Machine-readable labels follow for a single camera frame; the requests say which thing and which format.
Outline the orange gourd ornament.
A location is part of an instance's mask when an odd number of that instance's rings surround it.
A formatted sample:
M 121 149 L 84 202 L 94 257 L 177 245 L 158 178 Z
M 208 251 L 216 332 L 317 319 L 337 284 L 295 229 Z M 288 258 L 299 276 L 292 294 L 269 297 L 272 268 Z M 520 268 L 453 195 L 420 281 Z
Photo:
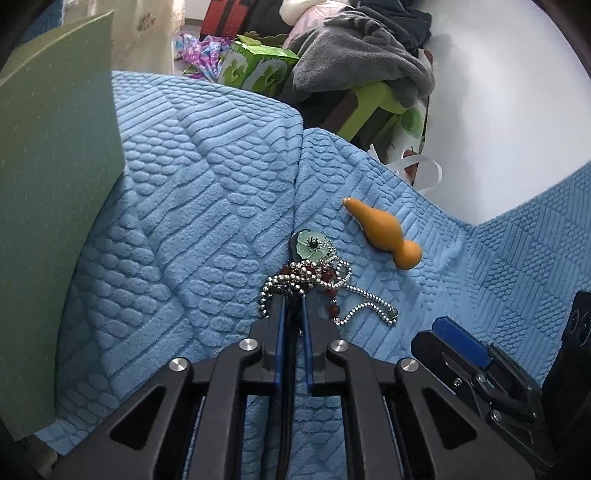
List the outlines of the orange gourd ornament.
M 420 263 L 422 247 L 405 238 L 402 225 L 394 215 L 352 197 L 342 199 L 342 206 L 360 224 L 370 245 L 389 252 L 399 269 L 408 271 Z

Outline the white printed shopping bag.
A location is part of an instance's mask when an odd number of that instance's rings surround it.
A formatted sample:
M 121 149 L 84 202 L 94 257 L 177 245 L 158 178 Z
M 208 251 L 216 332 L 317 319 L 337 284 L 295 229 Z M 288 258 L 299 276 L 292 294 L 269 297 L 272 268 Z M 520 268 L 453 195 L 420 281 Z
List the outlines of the white printed shopping bag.
M 435 190 L 443 180 L 443 168 L 425 156 L 430 98 L 419 98 L 394 119 L 392 127 L 370 144 L 368 153 L 422 195 Z

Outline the cream embroidered cover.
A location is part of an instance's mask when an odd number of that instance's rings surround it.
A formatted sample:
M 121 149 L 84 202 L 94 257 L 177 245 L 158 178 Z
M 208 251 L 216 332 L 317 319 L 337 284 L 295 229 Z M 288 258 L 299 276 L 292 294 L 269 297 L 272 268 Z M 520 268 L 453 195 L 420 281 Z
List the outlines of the cream embroidered cover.
M 79 0 L 64 2 L 66 23 L 113 11 L 114 70 L 174 73 L 173 40 L 184 24 L 183 0 Z

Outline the grey blanket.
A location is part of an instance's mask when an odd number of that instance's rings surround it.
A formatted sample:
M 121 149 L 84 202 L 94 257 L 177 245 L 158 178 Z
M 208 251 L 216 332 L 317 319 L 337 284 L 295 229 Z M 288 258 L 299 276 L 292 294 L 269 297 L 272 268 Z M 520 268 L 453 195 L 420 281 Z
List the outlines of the grey blanket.
M 378 20 L 342 9 L 317 28 L 294 37 L 288 46 L 298 56 L 281 100 L 290 105 L 315 93 L 349 91 L 387 83 L 405 107 L 433 92 L 432 69 L 410 53 Z

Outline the green flower hairpin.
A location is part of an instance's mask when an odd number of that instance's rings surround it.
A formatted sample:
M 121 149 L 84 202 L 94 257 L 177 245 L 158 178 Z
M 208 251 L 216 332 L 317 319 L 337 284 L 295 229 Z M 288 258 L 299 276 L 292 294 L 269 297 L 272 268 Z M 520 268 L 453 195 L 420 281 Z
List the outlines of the green flower hairpin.
M 334 261 L 338 257 L 332 241 L 319 231 L 303 229 L 294 232 L 288 242 L 290 262 L 320 264 Z

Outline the red suitcase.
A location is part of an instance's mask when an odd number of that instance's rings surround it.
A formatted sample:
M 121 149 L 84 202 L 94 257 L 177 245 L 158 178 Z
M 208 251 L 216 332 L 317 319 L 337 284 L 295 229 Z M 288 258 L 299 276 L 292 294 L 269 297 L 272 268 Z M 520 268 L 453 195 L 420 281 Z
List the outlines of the red suitcase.
M 217 37 L 233 37 L 252 11 L 256 1 L 211 0 L 201 23 L 200 34 Z

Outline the green cardboard box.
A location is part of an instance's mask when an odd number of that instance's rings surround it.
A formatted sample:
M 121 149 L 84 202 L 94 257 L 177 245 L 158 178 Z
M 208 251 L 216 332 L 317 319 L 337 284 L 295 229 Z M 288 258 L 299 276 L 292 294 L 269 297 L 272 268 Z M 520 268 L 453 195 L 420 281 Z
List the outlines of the green cardboard box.
M 217 83 L 276 97 L 299 59 L 290 49 L 238 35 L 221 62 Z

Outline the green-rimmed white box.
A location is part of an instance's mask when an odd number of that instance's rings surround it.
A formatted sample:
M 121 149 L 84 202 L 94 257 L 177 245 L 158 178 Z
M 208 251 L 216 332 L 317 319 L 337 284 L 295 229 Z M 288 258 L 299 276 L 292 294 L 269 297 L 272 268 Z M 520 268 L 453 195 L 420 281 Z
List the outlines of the green-rimmed white box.
M 107 12 L 48 31 L 1 73 L 1 419 L 17 440 L 54 421 L 63 305 L 123 170 L 112 20 Z

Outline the purple patterned cloth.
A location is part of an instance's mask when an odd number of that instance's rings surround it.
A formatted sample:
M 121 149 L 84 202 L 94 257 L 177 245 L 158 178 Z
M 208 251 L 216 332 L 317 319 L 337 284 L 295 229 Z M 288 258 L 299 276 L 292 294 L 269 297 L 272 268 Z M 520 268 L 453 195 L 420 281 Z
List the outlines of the purple patterned cloth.
M 225 37 L 206 35 L 198 39 L 188 32 L 179 33 L 173 45 L 174 60 L 180 63 L 181 75 L 216 83 L 231 42 Z

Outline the green plastic stool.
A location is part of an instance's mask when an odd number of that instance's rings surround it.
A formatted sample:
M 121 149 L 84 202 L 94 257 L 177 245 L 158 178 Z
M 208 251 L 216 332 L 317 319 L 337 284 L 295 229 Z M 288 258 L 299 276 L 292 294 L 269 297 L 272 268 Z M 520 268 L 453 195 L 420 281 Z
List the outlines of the green plastic stool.
M 393 129 L 407 110 L 388 84 L 367 84 L 349 90 L 321 127 L 368 150 L 375 140 Z

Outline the pink cream bedding pile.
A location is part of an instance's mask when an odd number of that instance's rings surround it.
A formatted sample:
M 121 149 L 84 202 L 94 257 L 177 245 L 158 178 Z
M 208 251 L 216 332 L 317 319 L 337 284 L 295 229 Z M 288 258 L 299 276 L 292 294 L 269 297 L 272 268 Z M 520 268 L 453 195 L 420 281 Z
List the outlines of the pink cream bedding pile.
M 349 7 L 348 0 L 284 0 L 280 5 L 280 19 L 290 26 L 283 48 L 305 31 L 317 28 L 325 18 L 334 16 Z

